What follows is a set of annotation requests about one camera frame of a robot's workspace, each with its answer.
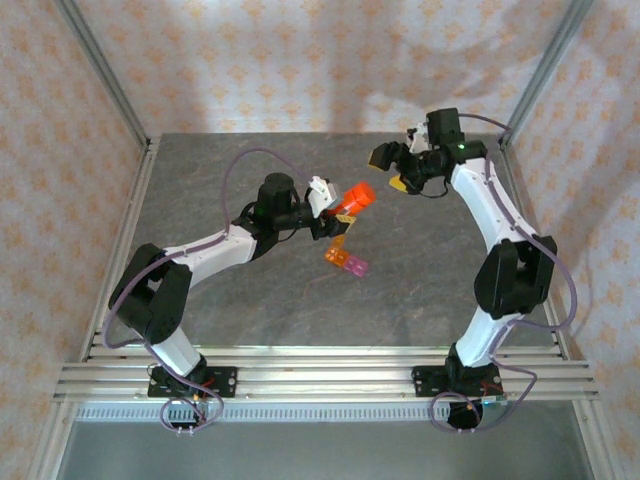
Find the aluminium table side rail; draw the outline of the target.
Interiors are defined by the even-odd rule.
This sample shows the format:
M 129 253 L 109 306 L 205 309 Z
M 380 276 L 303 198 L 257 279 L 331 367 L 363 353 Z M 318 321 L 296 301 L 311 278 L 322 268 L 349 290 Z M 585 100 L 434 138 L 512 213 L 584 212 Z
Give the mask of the aluminium table side rail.
M 129 196 L 125 202 L 125 209 L 106 265 L 105 275 L 97 301 L 89 320 L 79 355 L 80 362 L 84 362 L 89 358 L 94 337 L 100 332 L 102 323 L 109 312 L 108 301 L 125 268 L 127 255 L 131 247 L 160 142 L 160 136 L 151 137 L 141 156 L 139 168 L 132 182 Z
M 535 220 L 533 214 L 527 209 L 524 194 L 521 192 L 518 181 L 515 178 L 517 165 L 514 160 L 512 148 L 507 144 L 507 141 L 504 140 L 500 144 L 499 150 L 509 185 L 510 197 L 514 205 L 531 226 L 538 227 L 538 222 Z M 559 327 L 559 325 L 564 321 L 564 318 L 558 314 L 558 310 L 554 304 L 551 294 L 548 295 L 548 298 L 542 304 L 541 309 L 544 310 L 545 319 L 551 328 L 550 335 L 554 344 L 559 348 L 560 356 L 564 360 L 569 359 L 571 354 L 569 353 L 567 334 Z

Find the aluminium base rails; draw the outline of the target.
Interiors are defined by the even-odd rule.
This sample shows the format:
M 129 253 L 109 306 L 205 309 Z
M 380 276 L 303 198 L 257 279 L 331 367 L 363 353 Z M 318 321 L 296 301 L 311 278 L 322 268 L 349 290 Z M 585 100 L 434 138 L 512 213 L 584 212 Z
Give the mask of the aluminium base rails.
M 416 401 L 411 371 L 443 364 L 445 348 L 235 346 L 204 348 L 213 366 L 238 370 L 236 402 Z M 530 400 L 596 400 L 598 388 L 585 360 L 565 360 L 556 346 L 506 347 L 501 380 L 508 399 L 538 380 Z M 63 366 L 54 390 L 58 401 L 143 401 L 152 359 L 137 347 L 110 350 L 95 345 L 89 358 Z

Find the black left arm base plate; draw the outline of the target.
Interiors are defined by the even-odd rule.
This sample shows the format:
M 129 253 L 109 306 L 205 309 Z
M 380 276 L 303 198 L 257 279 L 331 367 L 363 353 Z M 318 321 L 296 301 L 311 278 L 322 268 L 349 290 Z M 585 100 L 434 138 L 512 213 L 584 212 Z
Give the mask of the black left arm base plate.
M 147 396 L 150 398 L 206 398 L 207 393 L 176 380 L 161 366 L 150 371 Z M 238 369 L 236 367 L 206 366 L 200 372 L 190 374 L 187 379 L 202 385 L 222 398 L 234 398 Z

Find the grey metal panel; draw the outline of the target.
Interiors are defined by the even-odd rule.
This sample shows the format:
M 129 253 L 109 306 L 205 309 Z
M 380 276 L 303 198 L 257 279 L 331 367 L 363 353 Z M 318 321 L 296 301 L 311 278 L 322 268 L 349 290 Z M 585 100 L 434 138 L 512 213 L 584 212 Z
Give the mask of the grey metal panel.
M 480 435 L 425 423 L 228 423 L 194 436 L 78 423 L 56 480 L 594 480 L 575 431 L 527 413 Z

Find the aluminium frame post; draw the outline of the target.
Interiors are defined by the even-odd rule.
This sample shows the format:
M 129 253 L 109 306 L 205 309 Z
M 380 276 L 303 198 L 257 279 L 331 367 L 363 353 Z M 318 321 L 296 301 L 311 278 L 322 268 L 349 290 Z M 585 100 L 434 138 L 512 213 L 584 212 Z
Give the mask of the aluminium frame post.
M 135 143 L 146 152 L 151 140 L 76 0 L 53 0 L 53 3 L 75 36 Z
M 521 131 L 525 120 L 532 112 L 544 87 L 551 79 L 556 67 L 569 47 L 574 36 L 582 25 L 594 0 L 570 0 L 568 7 L 558 25 L 553 30 L 553 35 L 544 50 L 541 59 L 527 83 L 522 95 L 509 118 L 509 131 L 504 134 L 499 142 L 505 150 L 514 141 Z

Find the orange patterned white curtain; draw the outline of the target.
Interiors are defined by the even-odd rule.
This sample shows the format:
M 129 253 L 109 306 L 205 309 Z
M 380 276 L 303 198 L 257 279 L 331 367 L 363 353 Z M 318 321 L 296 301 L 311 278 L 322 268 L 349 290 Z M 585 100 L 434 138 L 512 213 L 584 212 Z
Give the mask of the orange patterned white curtain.
M 145 131 L 506 120 L 567 0 L 77 0 Z M 578 287 L 640 480 L 640 0 L 594 0 L 515 141 L 527 214 Z M 0 480 L 25 480 L 96 303 L 140 149 L 53 0 L 0 0 Z

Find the orange pill bottle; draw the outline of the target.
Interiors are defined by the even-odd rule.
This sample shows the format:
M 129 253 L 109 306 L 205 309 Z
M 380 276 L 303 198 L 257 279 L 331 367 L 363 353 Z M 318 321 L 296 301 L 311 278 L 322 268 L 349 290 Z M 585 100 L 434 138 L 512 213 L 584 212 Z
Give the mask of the orange pill bottle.
M 376 200 L 373 188 L 367 182 L 360 182 L 350 188 L 335 208 L 336 214 L 357 216 Z

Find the orange pink pill organizer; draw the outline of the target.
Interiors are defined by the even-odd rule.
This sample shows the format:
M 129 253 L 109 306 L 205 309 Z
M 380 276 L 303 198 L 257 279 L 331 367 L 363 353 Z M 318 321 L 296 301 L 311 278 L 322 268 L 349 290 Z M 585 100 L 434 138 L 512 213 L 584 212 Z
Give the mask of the orange pink pill organizer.
M 334 237 L 324 254 L 325 260 L 357 277 L 364 277 L 369 269 L 368 263 L 348 253 L 344 249 L 344 242 L 345 237 L 343 235 Z

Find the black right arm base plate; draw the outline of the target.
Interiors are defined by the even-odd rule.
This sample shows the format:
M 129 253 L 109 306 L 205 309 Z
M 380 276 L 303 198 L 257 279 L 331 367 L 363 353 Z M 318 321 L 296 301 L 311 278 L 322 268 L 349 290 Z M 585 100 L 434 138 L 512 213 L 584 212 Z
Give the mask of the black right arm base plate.
M 498 368 L 494 364 L 483 367 L 416 366 L 411 372 L 417 397 L 435 397 L 453 392 L 467 397 L 500 396 L 504 389 Z

